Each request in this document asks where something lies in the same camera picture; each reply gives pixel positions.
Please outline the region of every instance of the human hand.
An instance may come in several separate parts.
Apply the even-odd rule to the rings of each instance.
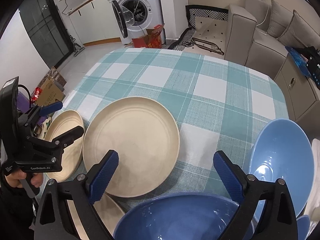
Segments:
[[[19,169],[8,176],[5,176],[5,179],[7,180],[10,187],[22,188],[23,186],[20,183],[19,179],[25,179],[26,177],[27,177],[27,174]],[[43,173],[34,173],[34,176],[31,179],[31,184],[35,187],[40,187],[42,183],[43,183]]]

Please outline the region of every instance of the white label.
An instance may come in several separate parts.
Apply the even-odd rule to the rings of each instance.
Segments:
[[[14,81],[15,81],[15,78],[12,80],[9,80],[6,84],[4,84],[4,86],[2,88],[5,88],[5,87],[11,85]]]

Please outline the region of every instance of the round beige plate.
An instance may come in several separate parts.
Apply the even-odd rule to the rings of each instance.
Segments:
[[[53,120],[44,136],[44,139],[46,141],[52,141],[52,139],[72,128],[75,128],[78,125],[84,128],[83,120],[78,112],[74,110],[64,111]],[[47,173],[49,178],[56,179],[57,182],[62,182],[69,178],[70,175],[76,171],[82,158],[83,139],[84,135],[64,149],[61,161],[62,171]]]
[[[89,240],[72,200],[68,200],[68,206],[80,239]],[[116,225],[124,215],[122,209],[107,194],[103,194],[101,200],[94,203],[93,206],[110,234],[113,235]]]
[[[114,101],[92,120],[84,137],[87,171],[110,149],[119,154],[119,166],[106,192],[136,197],[158,187],[169,176],[179,153],[180,137],[170,112],[142,97]]]

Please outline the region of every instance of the washing machine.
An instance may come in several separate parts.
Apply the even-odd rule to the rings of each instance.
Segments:
[[[132,38],[146,35],[146,29],[153,29],[159,24],[163,24],[160,0],[108,0],[113,7],[113,11],[118,22],[123,44],[128,44]],[[121,6],[126,7],[134,13],[134,25],[127,26]],[[164,31],[161,33],[162,43],[165,42]]]

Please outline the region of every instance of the metal bolt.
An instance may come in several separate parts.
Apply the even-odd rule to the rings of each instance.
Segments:
[[[85,178],[85,175],[84,175],[84,174],[79,174],[79,175],[77,176],[77,180],[84,180],[84,178]]]
[[[278,179],[278,183],[279,183],[280,185],[284,185],[284,184],[285,184],[285,181],[284,181],[284,179]]]
[[[49,179],[47,184],[52,185],[53,183],[54,183],[54,179]]]
[[[248,180],[254,181],[256,179],[256,177],[252,174],[248,174],[247,175]]]

